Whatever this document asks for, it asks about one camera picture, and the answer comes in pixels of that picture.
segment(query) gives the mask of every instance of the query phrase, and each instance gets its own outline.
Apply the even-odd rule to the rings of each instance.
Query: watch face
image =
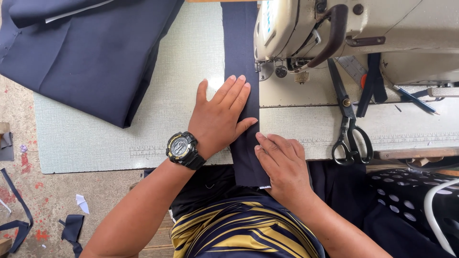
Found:
[[[188,141],[185,137],[178,137],[171,142],[170,152],[172,155],[179,157],[188,150]]]

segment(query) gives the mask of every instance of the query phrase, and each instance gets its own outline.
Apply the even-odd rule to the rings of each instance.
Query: navy and yellow striped shirt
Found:
[[[292,213],[268,196],[238,197],[181,217],[174,258],[323,258],[324,249]]]

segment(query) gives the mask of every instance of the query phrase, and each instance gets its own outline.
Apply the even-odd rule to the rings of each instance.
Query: sewing machine handle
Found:
[[[330,58],[341,47],[346,37],[348,7],[339,4],[331,7],[322,17],[330,18],[330,37],[325,48],[306,66],[314,68]]]

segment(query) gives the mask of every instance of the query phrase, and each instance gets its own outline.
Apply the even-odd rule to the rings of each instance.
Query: black wristwatch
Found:
[[[174,163],[182,164],[192,170],[198,170],[206,161],[198,154],[197,144],[198,141],[191,133],[179,132],[169,139],[166,155]]]

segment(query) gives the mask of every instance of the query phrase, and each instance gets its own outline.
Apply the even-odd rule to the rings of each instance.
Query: blue pencil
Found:
[[[425,104],[423,101],[419,100],[418,98],[416,98],[415,96],[411,95],[410,93],[408,93],[407,91],[405,91],[404,89],[398,87],[398,86],[392,86],[392,88],[398,92],[400,92],[402,95],[405,95],[407,98],[409,98],[410,100],[412,100],[416,105],[418,105],[420,108],[426,110],[426,111],[429,111],[429,112],[432,112],[434,114],[437,114],[439,115],[440,113],[438,113],[435,108]]]

